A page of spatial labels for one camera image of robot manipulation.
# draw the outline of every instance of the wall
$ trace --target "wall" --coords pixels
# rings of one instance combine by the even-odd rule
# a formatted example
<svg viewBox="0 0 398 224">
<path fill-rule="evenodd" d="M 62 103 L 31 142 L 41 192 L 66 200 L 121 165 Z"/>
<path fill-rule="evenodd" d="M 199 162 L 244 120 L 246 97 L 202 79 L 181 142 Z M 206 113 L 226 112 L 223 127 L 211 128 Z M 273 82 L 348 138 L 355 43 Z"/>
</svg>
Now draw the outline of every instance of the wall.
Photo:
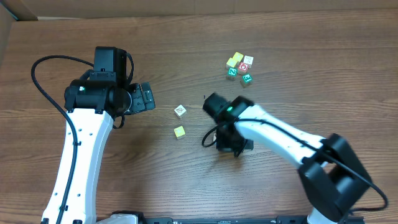
<svg viewBox="0 0 398 224">
<path fill-rule="evenodd" d="M 398 0 L 18 0 L 37 17 L 131 17 L 398 7 Z"/>
<path fill-rule="evenodd" d="M 11 24 L 14 21 L 15 20 L 11 17 L 7 10 L 0 5 L 0 66 L 4 51 L 7 47 Z"/>
</svg>

